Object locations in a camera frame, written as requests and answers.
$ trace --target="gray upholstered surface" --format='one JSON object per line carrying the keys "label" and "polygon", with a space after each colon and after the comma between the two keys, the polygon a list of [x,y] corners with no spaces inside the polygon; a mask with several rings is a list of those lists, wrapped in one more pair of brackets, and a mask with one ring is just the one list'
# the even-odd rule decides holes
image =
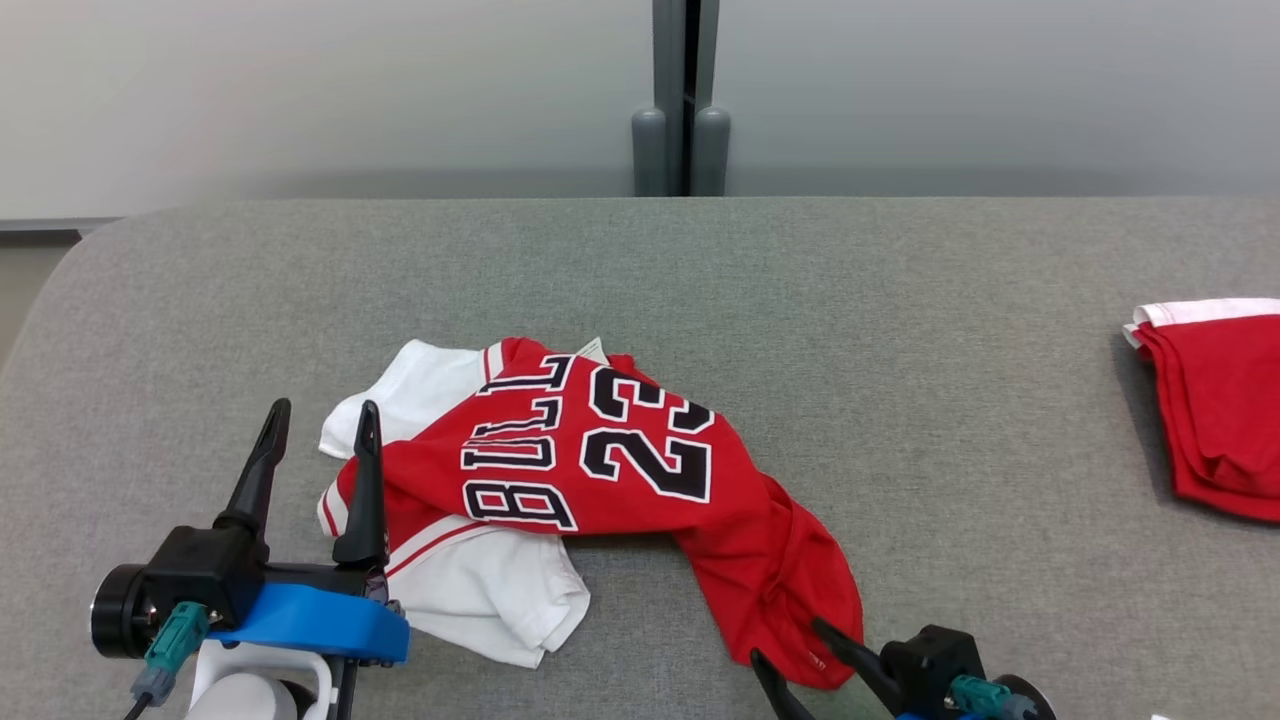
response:
{"label": "gray upholstered surface", "polygon": [[[225,500],[294,402],[278,559],[324,560],[324,414],[411,337],[602,334],[724,413],[844,544],[869,639],[927,623],[1064,719],[1274,717],[1280,530],[1171,500],[1143,301],[1280,293],[1280,204],[1226,200],[280,202],[99,231],[0,378],[0,705],[123,714],[86,607]],[[572,542],[595,596],[538,671],[420,637],[357,719],[769,716],[662,539]],[[877,717],[859,683],[819,717]],[[180,697],[156,716],[180,716]]]}

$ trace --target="folded red shirt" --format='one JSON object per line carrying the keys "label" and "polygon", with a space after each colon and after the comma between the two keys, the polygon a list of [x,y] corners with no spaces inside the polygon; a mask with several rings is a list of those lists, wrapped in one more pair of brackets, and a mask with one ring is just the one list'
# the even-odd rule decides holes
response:
{"label": "folded red shirt", "polygon": [[1142,305],[1124,329],[1156,364],[1174,493],[1280,521],[1280,300]]}

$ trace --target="red stripe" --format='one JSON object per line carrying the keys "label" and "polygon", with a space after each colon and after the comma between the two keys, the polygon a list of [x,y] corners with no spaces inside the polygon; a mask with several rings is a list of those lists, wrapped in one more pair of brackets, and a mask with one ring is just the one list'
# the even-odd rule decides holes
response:
{"label": "red stripe", "polygon": [[421,548],[419,548],[417,552],[415,552],[413,555],[410,555],[408,559],[406,559],[399,565],[392,568],[390,570],[387,570],[387,577],[389,578],[389,577],[394,575],[396,573],[398,573],[401,569],[406,568],[410,562],[412,562],[413,560],[416,560],[420,555],[422,555],[428,550],[431,550],[433,547],[440,544],[442,542],[444,542],[444,541],[447,541],[447,539],[449,539],[452,537],[456,537],[460,533],[465,533],[467,530],[471,530],[471,529],[474,529],[474,528],[476,528],[479,525],[484,525],[484,523],[471,523],[470,525],[462,525],[461,528],[458,528],[456,530],[449,530],[449,532],[444,533],[443,536],[435,538],[434,541],[431,541],[431,542],[426,543],[425,546],[422,546]]}
{"label": "red stripe", "polygon": [[329,520],[329,533],[333,537],[338,537],[338,523],[333,519],[333,512],[329,512],[329,491],[324,491],[324,497],[320,498],[320,507],[324,507],[324,519]]}

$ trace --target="garment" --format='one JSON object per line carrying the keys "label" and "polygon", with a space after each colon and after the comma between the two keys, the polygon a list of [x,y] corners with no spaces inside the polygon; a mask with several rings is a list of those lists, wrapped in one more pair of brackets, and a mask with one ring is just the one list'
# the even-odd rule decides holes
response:
{"label": "garment", "polygon": [[[759,648],[788,680],[838,687],[851,670],[810,625],[822,616],[863,637],[840,544],[755,468],[723,416],[660,389],[630,356],[609,364],[503,341],[493,379],[385,446],[389,512],[440,509],[550,534],[669,532],[736,661]],[[329,495],[349,497],[355,470]]]}
{"label": "garment", "polygon": [[[365,400],[379,405],[384,443],[412,438],[479,391],[500,360],[500,346],[449,350],[411,341],[370,389],[330,413],[320,450],[352,456]],[[347,498],[337,492],[320,498],[325,534],[346,528]],[[426,507],[392,484],[385,503],[388,588],[411,626],[492,660],[538,667],[581,623],[590,593],[558,537]]]}
{"label": "garment", "polygon": [[1174,492],[1280,521],[1280,300],[1142,305],[1125,337],[1156,364]]}

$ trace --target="robotic arm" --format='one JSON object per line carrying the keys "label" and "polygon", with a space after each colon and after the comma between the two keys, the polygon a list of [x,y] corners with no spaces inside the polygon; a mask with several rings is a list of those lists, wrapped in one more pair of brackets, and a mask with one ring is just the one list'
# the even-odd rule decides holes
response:
{"label": "robotic arm", "polygon": [[[408,657],[408,623],[387,589],[378,406],[361,409],[355,498],[334,565],[269,562],[262,534],[288,429],[289,401],[276,400],[212,527],[174,528],[146,565],[120,565],[99,587],[93,646],[146,660],[128,720],[169,697],[196,650],[188,720],[348,720],[357,669]],[[319,692],[251,669],[308,671]]]}
{"label": "robotic arm", "polygon": [[[988,682],[968,633],[927,625],[876,655],[820,618],[813,626],[897,720],[1056,720],[1048,700],[1027,680],[1001,675]],[[751,667],[778,720],[814,720],[759,650],[751,651]]]}

